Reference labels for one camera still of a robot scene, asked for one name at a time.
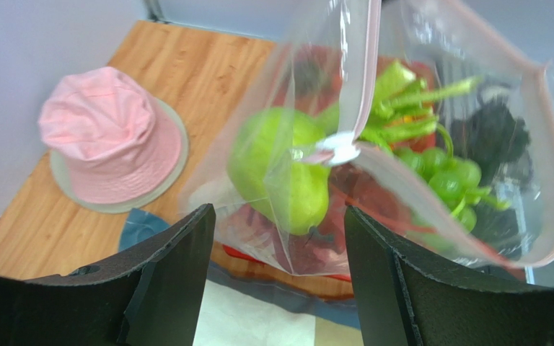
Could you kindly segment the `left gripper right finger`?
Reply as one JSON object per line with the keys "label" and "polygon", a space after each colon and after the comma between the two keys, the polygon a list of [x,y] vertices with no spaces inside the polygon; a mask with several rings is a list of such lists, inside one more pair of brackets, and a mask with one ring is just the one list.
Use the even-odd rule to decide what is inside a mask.
{"label": "left gripper right finger", "polygon": [[458,265],[348,207],[365,345],[554,345],[554,288]]}

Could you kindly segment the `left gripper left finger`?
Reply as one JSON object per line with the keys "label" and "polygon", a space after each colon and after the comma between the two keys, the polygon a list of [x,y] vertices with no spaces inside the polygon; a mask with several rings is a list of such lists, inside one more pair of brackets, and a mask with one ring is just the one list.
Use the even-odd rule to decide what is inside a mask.
{"label": "left gripper left finger", "polygon": [[193,344],[215,222],[205,204],[70,275],[0,276],[0,345]]}

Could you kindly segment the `red toy lobster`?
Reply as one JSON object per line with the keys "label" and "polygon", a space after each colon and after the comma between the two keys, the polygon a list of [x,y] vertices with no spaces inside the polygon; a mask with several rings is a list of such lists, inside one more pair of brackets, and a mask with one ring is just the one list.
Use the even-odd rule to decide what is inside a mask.
{"label": "red toy lobster", "polygon": [[[434,104],[434,114],[439,124],[435,134],[424,138],[426,140],[423,143],[396,143],[395,148],[389,150],[389,146],[376,146],[358,139],[360,156],[335,166],[305,162],[304,157],[312,153],[315,144],[303,148],[300,162],[330,168],[327,214],[319,226],[310,228],[308,234],[295,236],[280,230],[240,196],[227,174],[227,162],[244,121],[271,107],[298,110],[315,121],[315,114],[322,112],[316,110],[315,102],[322,101],[318,97],[329,97],[329,105],[337,102],[339,106],[338,98],[343,83],[341,58],[341,50],[335,47],[288,44],[278,50],[265,66],[263,74],[252,88],[251,98],[239,107],[234,127],[221,148],[227,177],[225,184],[229,192],[225,200],[220,202],[224,219],[218,234],[219,241],[292,275],[349,275],[344,216],[346,208],[354,206],[389,230],[423,247],[464,265],[479,265],[478,260],[460,254],[452,241],[434,230],[418,211],[406,206],[386,183],[379,180],[382,165],[377,154],[386,154],[390,162],[406,166],[393,150],[408,147],[421,152],[432,146],[446,148],[446,141],[438,130],[438,126],[443,125],[452,137],[454,154],[480,166],[480,184],[491,187],[497,198],[511,203],[505,211],[495,210],[482,203],[475,206],[478,222],[469,234],[506,260],[521,257],[529,241],[521,217],[521,191],[527,186],[526,179],[531,177],[527,153],[529,136],[524,122],[507,110],[504,96],[492,94],[491,90],[496,83],[490,76],[450,58],[400,59],[408,65],[427,66],[430,72],[423,74],[427,78],[433,77],[433,89],[473,76],[483,78],[469,94],[449,97]],[[327,94],[322,94],[313,86],[308,89],[307,85],[311,81],[308,72],[311,71],[305,65],[310,61],[334,66],[324,71],[337,72],[340,86]],[[518,164],[524,165],[525,180],[507,173],[508,169]]]}

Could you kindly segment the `green toy grapes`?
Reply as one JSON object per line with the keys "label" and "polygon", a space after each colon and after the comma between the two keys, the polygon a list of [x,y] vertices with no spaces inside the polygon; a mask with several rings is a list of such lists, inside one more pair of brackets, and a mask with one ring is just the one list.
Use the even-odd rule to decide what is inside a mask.
{"label": "green toy grapes", "polygon": [[408,147],[400,147],[395,148],[393,153],[423,179],[447,207],[451,217],[468,234],[478,222],[475,206],[482,203],[495,210],[505,211],[511,203],[497,198],[491,187],[482,186],[480,166],[470,159],[456,156],[447,129],[439,125],[438,130],[446,141],[446,148],[432,146],[416,152]]}

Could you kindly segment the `green toy apple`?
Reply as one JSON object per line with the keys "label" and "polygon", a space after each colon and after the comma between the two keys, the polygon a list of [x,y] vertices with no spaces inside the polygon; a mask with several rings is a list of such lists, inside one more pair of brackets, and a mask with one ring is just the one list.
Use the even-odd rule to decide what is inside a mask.
{"label": "green toy apple", "polygon": [[280,230],[308,234],[327,214],[330,168],[300,158],[303,148],[325,136],[304,112],[264,109],[239,128],[227,174],[240,196]]}

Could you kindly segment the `clear zip top bag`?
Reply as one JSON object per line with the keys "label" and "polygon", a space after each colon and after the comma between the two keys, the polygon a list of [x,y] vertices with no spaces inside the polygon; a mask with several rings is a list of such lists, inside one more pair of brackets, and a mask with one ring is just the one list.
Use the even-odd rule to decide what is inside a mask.
{"label": "clear zip top bag", "polygon": [[554,261],[547,66],[462,1],[303,1],[178,196],[292,275],[348,275],[354,206],[468,267]]}

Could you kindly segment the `toy celery stalk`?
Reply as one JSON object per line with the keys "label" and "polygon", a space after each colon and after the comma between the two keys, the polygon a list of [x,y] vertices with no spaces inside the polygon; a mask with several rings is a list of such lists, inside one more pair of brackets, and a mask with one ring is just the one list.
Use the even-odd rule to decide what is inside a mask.
{"label": "toy celery stalk", "polygon": [[[308,89],[314,87],[327,94],[340,86],[337,72],[324,70],[334,67],[324,62],[310,61],[305,65],[311,81]],[[395,148],[396,143],[412,141],[423,143],[424,138],[435,134],[438,120],[434,104],[440,100],[469,94],[483,80],[481,76],[462,79],[439,89],[432,88],[433,77],[425,65],[408,65],[400,59],[379,57],[375,89],[366,125],[359,140],[376,146]],[[318,97],[315,122],[327,135],[336,133],[339,123],[337,102],[329,105],[329,97]]]}

